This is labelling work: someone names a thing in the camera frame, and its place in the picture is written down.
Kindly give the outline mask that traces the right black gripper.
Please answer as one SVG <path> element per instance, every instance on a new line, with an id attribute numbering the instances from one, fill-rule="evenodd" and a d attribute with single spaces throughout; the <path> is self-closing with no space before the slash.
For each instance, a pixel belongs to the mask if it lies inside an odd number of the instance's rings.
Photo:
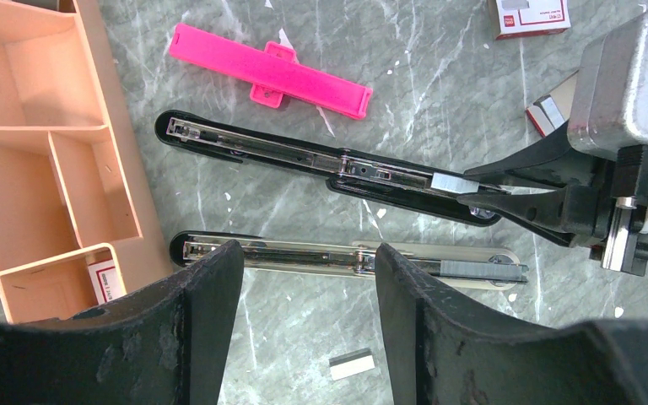
<path id="1" fill-rule="evenodd" d="M 537 194 L 469 193 L 464 205 L 493 211 L 558 246 L 589 248 L 602 267 L 635 276 L 648 263 L 648 146 L 613 159 L 574 149 L 565 123 L 504 159 L 465 170 L 472 181 L 557 189 Z"/>

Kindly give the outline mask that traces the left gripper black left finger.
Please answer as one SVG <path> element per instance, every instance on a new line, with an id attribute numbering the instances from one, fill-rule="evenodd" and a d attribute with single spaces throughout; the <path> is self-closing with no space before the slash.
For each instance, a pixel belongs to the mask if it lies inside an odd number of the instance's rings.
<path id="1" fill-rule="evenodd" d="M 0 323 L 0 404 L 215 404 L 243 272 L 230 240 L 67 320 Z"/>

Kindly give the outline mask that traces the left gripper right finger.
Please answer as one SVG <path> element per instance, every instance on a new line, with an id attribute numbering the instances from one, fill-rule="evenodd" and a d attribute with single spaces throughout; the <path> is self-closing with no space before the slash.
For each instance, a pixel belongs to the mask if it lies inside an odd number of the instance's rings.
<path id="1" fill-rule="evenodd" d="M 397 404 L 648 404 L 648 320 L 543 327 L 443 284 L 388 244 L 375 283 Z"/>

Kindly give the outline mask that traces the brown cardboard staple tray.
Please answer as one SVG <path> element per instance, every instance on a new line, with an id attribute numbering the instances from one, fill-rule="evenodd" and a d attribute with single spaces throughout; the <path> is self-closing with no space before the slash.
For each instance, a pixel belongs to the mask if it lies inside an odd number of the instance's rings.
<path id="1" fill-rule="evenodd" d="M 570 118 L 577 71 L 526 108 L 526 116 L 542 138 L 562 127 Z"/>

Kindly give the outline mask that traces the silver staple strip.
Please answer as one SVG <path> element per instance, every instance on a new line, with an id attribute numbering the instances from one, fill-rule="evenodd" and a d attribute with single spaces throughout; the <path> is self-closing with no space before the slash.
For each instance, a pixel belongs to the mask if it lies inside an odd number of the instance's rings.
<path id="1" fill-rule="evenodd" d="M 362 348 L 329 359 L 330 375 L 334 381 L 340 381 L 374 368 L 375 361 L 370 348 Z"/>

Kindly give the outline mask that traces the beige black stapler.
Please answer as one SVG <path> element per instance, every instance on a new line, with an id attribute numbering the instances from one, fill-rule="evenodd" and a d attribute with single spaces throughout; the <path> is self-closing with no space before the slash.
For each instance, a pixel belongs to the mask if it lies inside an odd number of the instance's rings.
<path id="1" fill-rule="evenodd" d="M 229 240 L 240 243 L 246 267 L 289 273 L 309 273 L 339 277 L 373 277 L 379 243 L 355 241 L 349 246 L 265 239 L 206 231 L 183 231 L 169 244 L 170 259 L 187 267 Z M 507 290 L 516 284 L 448 278 L 439 275 L 442 261 L 493 262 L 524 265 L 505 248 L 442 246 L 395 242 L 391 245 L 424 272 L 459 289 Z"/>

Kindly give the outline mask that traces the grey staple piece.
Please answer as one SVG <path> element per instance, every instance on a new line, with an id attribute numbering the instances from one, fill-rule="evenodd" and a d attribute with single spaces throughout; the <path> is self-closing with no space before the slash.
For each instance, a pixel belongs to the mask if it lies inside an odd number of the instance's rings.
<path id="1" fill-rule="evenodd" d="M 479 189 L 477 181 L 470 181 L 459 176 L 435 172 L 430 182 L 430 188 L 440 192 L 453 194 L 475 193 Z"/>

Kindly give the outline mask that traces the red white staple box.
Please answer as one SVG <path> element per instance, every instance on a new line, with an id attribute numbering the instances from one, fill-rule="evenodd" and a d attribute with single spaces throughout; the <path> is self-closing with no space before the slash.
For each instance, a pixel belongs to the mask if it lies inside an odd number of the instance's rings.
<path id="1" fill-rule="evenodd" d="M 487 4 L 497 41 L 554 35 L 571 27 L 565 0 L 489 0 Z"/>

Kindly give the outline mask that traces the pink plastic staple remover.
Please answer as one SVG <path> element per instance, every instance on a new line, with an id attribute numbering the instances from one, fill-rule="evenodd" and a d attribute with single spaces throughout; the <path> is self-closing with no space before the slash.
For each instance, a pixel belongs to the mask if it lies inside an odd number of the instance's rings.
<path id="1" fill-rule="evenodd" d="M 252 84 L 251 100 L 278 108 L 287 95 L 350 118 L 361 120 L 373 89 L 307 67 L 296 51 L 269 41 L 263 50 L 226 39 L 187 24 L 175 26 L 172 57 Z"/>

